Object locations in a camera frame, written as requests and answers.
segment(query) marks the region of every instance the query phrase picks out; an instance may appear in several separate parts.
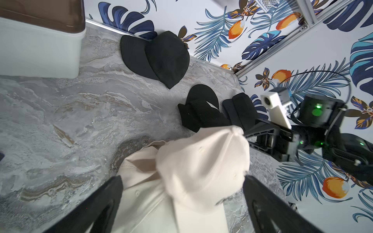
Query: gray marble surface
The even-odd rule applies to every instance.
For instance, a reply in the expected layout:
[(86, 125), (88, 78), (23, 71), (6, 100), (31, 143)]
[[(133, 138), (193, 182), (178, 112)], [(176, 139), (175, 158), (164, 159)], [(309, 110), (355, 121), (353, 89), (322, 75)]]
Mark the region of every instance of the gray marble surface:
[[(241, 90), (230, 72), (191, 59), (171, 90), (123, 63), (120, 37), (87, 29), (76, 79), (0, 76), (0, 232), (41, 232), (152, 140), (187, 137), (177, 104), (206, 84), (220, 104)], [(271, 160), (251, 152), (250, 174), (284, 199)], [(231, 232), (252, 232), (242, 193), (225, 202)]]

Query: black baseball cap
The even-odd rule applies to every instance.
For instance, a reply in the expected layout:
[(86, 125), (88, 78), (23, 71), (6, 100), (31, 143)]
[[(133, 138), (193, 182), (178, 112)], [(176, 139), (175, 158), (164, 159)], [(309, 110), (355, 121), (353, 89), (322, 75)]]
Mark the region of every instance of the black baseball cap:
[(219, 110), (219, 101), (215, 92), (203, 84), (194, 85), (188, 93), (186, 103), (178, 104), (181, 124), (198, 132), (200, 128), (231, 125), (231, 122)]
[(187, 45), (170, 31), (151, 41), (124, 35), (120, 40), (120, 50), (130, 70), (161, 81), (169, 89), (184, 77), (189, 66)]

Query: flower pattern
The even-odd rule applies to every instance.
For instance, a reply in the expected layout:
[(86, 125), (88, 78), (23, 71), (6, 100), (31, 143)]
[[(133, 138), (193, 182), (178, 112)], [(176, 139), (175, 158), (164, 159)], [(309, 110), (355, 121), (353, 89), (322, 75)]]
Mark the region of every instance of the flower pattern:
[(347, 117), (359, 117), (356, 120), (355, 129), (366, 129), (368, 128), (373, 121), (373, 101), (367, 105), (364, 101), (352, 96), (351, 103), (353, 106), (357, 107), (356, 109), (348, 109), (346, 112)]
[(271, 81), (272, 79), (268, 78), (269, 76), (269, 69), (265, 68), (263, 71), (263, 75), (257, 74), (255, 75), (257, 80), (260, 80), (257, 82), (254, 87), (258, 87), (260, 85), (263, 86), (264, 90), (267, 90), (269, 88), (269, 85), (271, 84), (273, 87), (275, 87), (275, 84)]

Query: tropical leaf wallpaper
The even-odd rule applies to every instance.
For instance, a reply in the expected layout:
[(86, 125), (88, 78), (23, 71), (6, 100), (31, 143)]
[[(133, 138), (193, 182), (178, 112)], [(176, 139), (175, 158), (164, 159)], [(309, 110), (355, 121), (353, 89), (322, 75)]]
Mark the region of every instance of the tropical leaf wallpaper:
[(302, 19), (296, 0), (280, 0), (267, 13), (255, 0), (225, 7), (213, 0), (86, 0), (84, 7), (90, 19), (144, 39), (171, 31), (190, 55), (234, 73), (300, 27)]
[[(315, 14), (328, 5), (321, 0), (310, 2)], [(291, 4), (291, 1), (280, 1), (281, 4)], [(247, 45), (242, 56), (248, 59), (260, 56), (266, 48), (262, 41), (267, 43), (283, 36), (282, 25), (288, 20), (296, 18), (297, 24), (302, 24), (303, 17), (297, 14), (298, 10), (272, 22), (276, 28), (263, 32), (261, 38), (261, 35), (255, 36), (252, 46)], [(260, 25), (271, 23), (276, 15), (275, 11), (256, 13), (250, 23), (263, 22), (249, 33), (254, 31), (254, 35)], [(301, 74), (308, 71), (317, 72)], [(373, 142), (373, 1), (352, 2), (307, 35), (240, 74), (238, 81), (246, 94), (259, 99), (275, 87), (286, 87), (292, 101), (287, 107), (288, 113), (308, 94), (347, 101), (340, 131)], [(349, 85), (351, 96), (348, 98)], [(299, 162), (276, 164), (286, 200), (294, 203), (303, 217), (324, 232), (372, 232), (373, 184), (358, 180), (325, 160), (320, 149), (311, 154), (298, 153)]]

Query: blue leaf pattern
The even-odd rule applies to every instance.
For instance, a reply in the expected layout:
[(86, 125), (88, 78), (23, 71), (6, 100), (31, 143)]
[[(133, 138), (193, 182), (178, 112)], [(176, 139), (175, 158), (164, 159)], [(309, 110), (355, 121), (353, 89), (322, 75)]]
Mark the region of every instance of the blue leaf pattern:
[(339, 173), (335, 172), (328, 165), (328, 161), (315, 152), (307, 154), (304, 151), (299, 151), (299, 160), (303, 163), (300, 166), (297, 162), (283, 163), (276, 170), (282, 188), (286, 189), (286, 196), (292, 195), (295, 200), (302, 201), (302, 196), (311, 195), (321, 203), (319, 197), (329, 202), (342, 202), (346, 200), (332, 200), (326, 198), (321, 191), (320, 185), (323, 185), (327, 177), (340, 177)]
[(123, 23), (120, 23), (122, 16), (128, 11), (126, 8), (122, 6), (113, 7), (113, 21), (111, 21), (107, 12), (110, 5), (111, 4), (107, 2), (100, 2), (98, 4), (98, 10), (100, 11), (103, 23), (132, 34), (144, 32), (143, 34), (139, 35), (139, 37), (148, 40), (154, 39), (157, 36), (157, 33), (154, 31), (153, 22), (150, 20), (144, 21), (137, 25), (133, 25), (137, 20), (144, 18), (144, 16), (139, 12), (128, 13)]
[(253, 17), (250, 21), (252, 25), (256, 25), (251, 30), (249, 38), (256, 30), (263, 30), (268, 28), (271, 29), (271, 26), (280, 22), (287, 16), (294, 13), (294, 10), (298, 9), (299, 6), (296, 0), (280, 0), (279, 3), (276, 3), (272, 6), (267, 13), (259, 12), (258, 17)]
[[(366, 78), (373, 77), (373, 33), (359, 39), (351, 47), (350, 75), (355, 86)], [(373, 95), (373, 80), (360, 86), (362, 91)]]
[(250, 97), (250, 99), (254, 104), (255, 110), (259, 113), (259, 118), (268, 120), (268, 115), (264, 114), (267, 113), (267, 109), (261, 104), (259, 97), (254, 94)]
[[(345, 61), (346, 58), (343, 59), (340, 65), (338, 61), (335, 61), (334, 67), (332, 68), (332, 65), (330, 64), (328, 69), (326, 70), (334, 71), (342, 75), (348, 75), (349, 63), (345, 64)], [(310, 71), (325, 70), (325, 64), (321, 69), (319, 68), (320, 66), (318, 66), (316, 69), (312, 67)], [(292, 93), (290, 97), (292, 105), (288, 107), (288, 112), (290, 113), (297, 106), (298, 102), (303, 101), (304, 97), (307, 94), (324, 95), (332, 98), (336, 98), (335, 94), (338, 94), (340, 96), (341, 91), (339, 90), (339, 88), (348, 86), (347, 81), (350, 80), (345, 80), (344, 77), (341, 77), (340, 75), (334, 73), (314, 72), (295, 75), (290, 79), (290, 81), (287, 81), (282, 84), (277, 84), (277, 86), (286, 87)]]
[[(355, 12), (361, 2), (363, 2), (362, 8), (359, 8), (359, 11), (357, 11), (355, 15), (351, 17), (351, 15)], [(361, 22), (372, 5), (372, 0), (355, 0), (354, 2), (350, 3), (345, 9), (338, 11), (337, 13), (326, 19), (323, 23), (327, 24), (328, 28), (330, 28), (331, 30), (338, 28), (343, 32), (349, 32)], [(361, 28), (369, 26), (371, 24), (373, 24), (373, 14), (371, 14), (370, 17), (361, 25)]]
[(247, 48), (242, 52), (242, 59), (255, 60), (260, 55), (265, 53), (270, 47), (274, 46), (286, 36), (277, 37), (281, 31), (265, 32), (254, 40)]
[(205, 9), (206, 16), (212, 21), (201, 23), (197, 22), (202, 28), (196, 28), (196, 30), (201, 30), (200, 32), (194, 33), (195, 35), (200, 35), (196, 43), (200, 43), (196, 50), (195, 56), (202, 60), (211, 61), (219, 56), (219, 52), (222, 48), (228, 48), (227, 44), (234, 41), (229, 41), (227, 39), (229, 29), (236, 21), (232, 21), (228, 18), (226, 13), (227, 7), (224, 8), (224, 14), (221, 16), (212, 16), (210, 12)]
[[(362, 196), (363, 197), (365, 197), (369, 202), (371, 202), (371, 203), (373, 203), (373, 198), (372, 197), (370, 197), (370, 196), (368, 196), (367, 194), (365, 194), (365, 193), (363, 193), (362, 191), (360, 191), (360, 193), (362, 193)], [(367, 217), (367, 218), (369, 218), (371, 221), (373, 221), (373, 206), (372, 206), (372, 204), (369, 204), (366, 200), (364, 200), (364, 198), (362, 198), (362, 196), (360, 196), (360, 194), (358, 194), (359, 195), (359, 199), (360, 199), (360, 201), (369, 209), (369, 210), (367, 210), (367, 209), (363, 209), (363, 208), (361, 208), (361, 207), (357, 207), (357, 206), (352, 206), (352, 207), (355, 207), (355, 208), (358, 208), (359, 210), (362, 210), (363, 212), (365, 212), (365, 214), (363, 214), (363, 213), (355, 213), (355, 214), (353, 214), (352, 215), (352, 217), (353, 217), (353, 219), (356, 221), (356, 222), (358, 222), (357, 221), (357, 218), (358, 217)]]
[[(142, 14), (147, 14), (147, 13), (149, 13), (149, 11), (150, 11), (150, 3), (149, 3), (149, 0), (145, 0), (146, 1), (146, 9), (143, 11), (143, 12), (141, 12)], [(156, 5), (156, 1), (155, 0), (151, 0), (152, 2), (153, 2), (153, 4), (154, 4), (154, 6), (156, 7), (156, 11), (157, 11), (157, 5)]]

